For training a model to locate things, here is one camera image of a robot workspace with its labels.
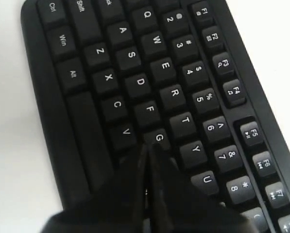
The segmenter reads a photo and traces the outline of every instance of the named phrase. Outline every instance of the black object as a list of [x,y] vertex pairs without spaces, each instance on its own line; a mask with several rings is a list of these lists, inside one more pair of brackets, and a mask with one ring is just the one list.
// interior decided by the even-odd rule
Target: black object
[[[219,187],[219,192],[212,198],[239,213],[260,207],[269,226],[268,232],[280,232],[278,220],[290,215],[290,153],[226,2],[118,1],[121,4],[116,7],[119,9],[117,15],[102,13],[98,2],[90,0],[82,3],[27,0],[22,9],[32,80],[63,206],[71,207],[94,194],[96,187],[110,179],[113,171],[120,167],[120,161],[131,146],[143,140],[155,141],[170,152],[179,170],[189,178],[212,171]],[[171,13],[170,17],[176,17],[174,32],[165,27],[164,19],[168,13]],[[177,18],[182,20],[181,27]],[[113,34],[108,33],[112,25],[118,30],[118,24],[122,31],[130,28],[132,40],[129,36],[118,36],[116,41]],[[215,53],[207,49],[202,34],[211,27],[218,28],[223,42],[223,50]],[[141,37],[157,31],[162,33],[167,52],[144,60]],[[58,37],[54,34],[54,42],[48,39],[51,32],[60,32]],[[73,39],[75,50],[70,39],[64,45],[64,35],[65,39]],[[73,75],[73,71],[80,74],[79,62],[69,66],[69,76],[66,74],[68,69],[59,72],[61,63],[75,58],[82,66],[85,84],[81,75]],[[117,87],[115,83],[108,85],[105,79],[100,80],[101,74],[109,70],[114,71]],[[238,82],[240,98],[228,97],[226,91],[236,91]],[[174,101],[176,107],[164,111],[160,91],[173,86],[181,87],[181,99]],[[191,97],[211,88],[219,108],[199,115]],[[160,121],[141,127],[134,108],[150,101],[155,101]],[[167,106],[173,104],[171,100],[165,103]],[[175,138],[170,118],[183,113],[191,113],[196,133]],[[251,134],[249,139],[245,134],[247,130]],[[189,162],[193,160],[190,152],[194,148],[184,154],[180,148],[197,141],[202,143],[206,158],[202,153],[194,153],[195,161]],[[221,170],[224,166],[217,163],[215,152],[232,145],[237,147],[243,165],[236,163],[237,168]],[[105,151],[102,158],[97,154],[99,150]],[[261,176],[253,156],[265,151],[270,154],[275,172]],[[226,162],[226,167],[233,167]],[[91,173],[96,173],[93,178],[90,178]],[[234,204],[226,184],[245,176],[249,177],[256,196]],[[288,204],[272,208],[265,187],[277,182],[282,183]]]
[[[208,172],[208,192],[218,189]],[[196,179],[199,186],[202,178]],[[143,231],[145,194],[151,231]],[[158,145],[128,153],[92,199],[53,216],[42,233],[257,233],[254,224],[193,187]]]

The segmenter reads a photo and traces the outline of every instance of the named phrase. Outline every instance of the white desk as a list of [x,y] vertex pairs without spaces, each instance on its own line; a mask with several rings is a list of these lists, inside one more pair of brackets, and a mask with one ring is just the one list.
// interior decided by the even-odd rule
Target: white desk
[[[290,0],[227,0],[290,149]],[[61,210],[26,60],[20,9],[0,0],[0,233]]]

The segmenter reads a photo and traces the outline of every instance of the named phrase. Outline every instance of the black keyboard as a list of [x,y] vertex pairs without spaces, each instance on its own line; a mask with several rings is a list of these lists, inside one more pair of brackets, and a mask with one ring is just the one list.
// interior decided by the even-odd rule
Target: black keyboard
[[224,0],[27,0],[22,26],[65,208],[157,142],[260,232],[290,232],[290,153]]

